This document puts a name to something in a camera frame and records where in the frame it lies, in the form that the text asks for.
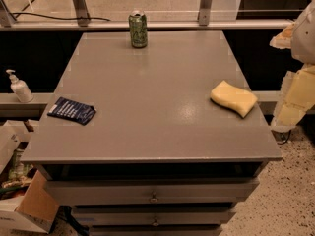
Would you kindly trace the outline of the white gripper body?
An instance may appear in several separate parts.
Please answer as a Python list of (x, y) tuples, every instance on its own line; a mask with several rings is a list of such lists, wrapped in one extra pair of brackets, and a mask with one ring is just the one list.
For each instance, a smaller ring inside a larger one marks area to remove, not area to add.
[(305, 64), (315, 64), (315, 0), (295, 21), (291, 38), (291, 55)]

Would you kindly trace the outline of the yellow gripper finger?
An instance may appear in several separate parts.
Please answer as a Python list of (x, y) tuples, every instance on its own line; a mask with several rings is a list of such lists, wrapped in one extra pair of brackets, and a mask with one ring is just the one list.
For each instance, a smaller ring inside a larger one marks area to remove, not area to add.
[(315, 105), (315, 66), (304, 64), (283, 78), (280, 98), (274, 110), (271, 129), (288, 132)]
[(282, 32), (274, 36), (270, 41), (270, 45), (277, 49), (291, 49), (291, 38), (294, 26), (295, 23), (292, 23)]

